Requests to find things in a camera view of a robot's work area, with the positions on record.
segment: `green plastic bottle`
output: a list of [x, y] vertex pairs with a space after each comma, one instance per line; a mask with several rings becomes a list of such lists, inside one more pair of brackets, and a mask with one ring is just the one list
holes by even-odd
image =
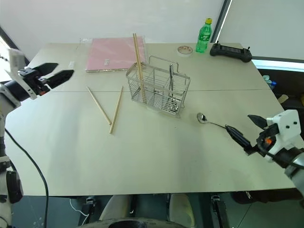
[[212, 33], [211, 23], [212, 19], [207, 18], [205, 21], [205, 25], [200, 29], [198, 43], [195, 47], [196, 52], [204, 53], [206, 51]]

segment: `black controller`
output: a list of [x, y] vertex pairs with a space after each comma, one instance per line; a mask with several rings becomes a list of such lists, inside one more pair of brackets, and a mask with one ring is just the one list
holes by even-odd
[[212, 48], [210, 50], [210, 55], [212, 56], [217, 56], [217, 55], [223, 55], [223, 56], [229, 56], [233, 58], [239, 58], [243, 62], [247, 63], [250, 60], [252, 60], [252, 55], [249, 51], [249, 48], [234, 48], [234, 47], [228, 47], [228, 46], [223, 46], [217, 42], [216, 44], [212, 45]]

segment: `pink paper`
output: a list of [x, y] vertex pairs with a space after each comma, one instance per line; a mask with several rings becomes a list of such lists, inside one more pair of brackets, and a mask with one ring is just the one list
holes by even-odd
[[[141, 62], [145, 62], [143, 38], [137, 37]], [[87, 72], [127, 70], [136, 62], [133, 37], [93, 39]]]

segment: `chopstick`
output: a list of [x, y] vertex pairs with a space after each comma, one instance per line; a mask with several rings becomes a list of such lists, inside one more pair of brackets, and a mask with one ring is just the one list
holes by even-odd
[[91, 92], [91, 90], [89, 89], [89, 87], [86, 87], [87, 90], [89, 91], [91, 97], [93, 98], [93, 100], [95, 101], [96, 105], [98, 106], [98, 108], [100, 109], [100, 111], [104, 114], [107, 122], [111, 125], [111, 120], [109, 119], [109, 117], [106, 115], [105, 111], [103, 110], [102, 106], [99, 104], [99, 102], [97, 101], [97, 99], [95, 98], [95, 96], [93, 95], [93, 93]]
[[113, 128], [114, 128], [114, 125], [115, 125], [115, 121], [116, 121], [116, 117], [117, 117], [117, 113], [118, 113], [118, 109], [119, 109], [120, 100], [121, 100], [122, 94], [123, 94], [123, 88], [124, 87], [122, 86], [122, 89], [120, 91], [119, 98], [118, 98], [118, 101], [117, 101], [117, 104], [116, 104], [116, 108], [115, 108], [115, 112], [114, 112], [114, 117], [113, 117], [113, 122], [111, 124], [110, 131], [109, 131], [110, 134], [112, 134], [112, 131], [113, 131]]
[[137, 62], [137, 67], [138, 67], [138, 77], [139, 77], [139, 80], [140, 80], [142, 101], [144, 103], [146, 103], [146, 95], [145, 95], [144, 84], [143, 84], [143, 70], [142, 70], [142, 65], [141, 65], [141, 58], [140, 58], [140, 55], [139, 55], [136, 33], [133, 33], [133, 41], [134, 41], [134, 47], [135, 47], [135, 53], [136, 53], [136, 62]]

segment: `white wall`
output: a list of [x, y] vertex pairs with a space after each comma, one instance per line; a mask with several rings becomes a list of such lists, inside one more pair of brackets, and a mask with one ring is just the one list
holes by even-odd
[[223, 0], [0, 0], [0, 25], [32, 59], [49, 42], [126, 37], [196, 42], [205, 18], [213, 28]]
[[304, 0], [233, 0], [219, 41], [254, 56], [304, 59]]

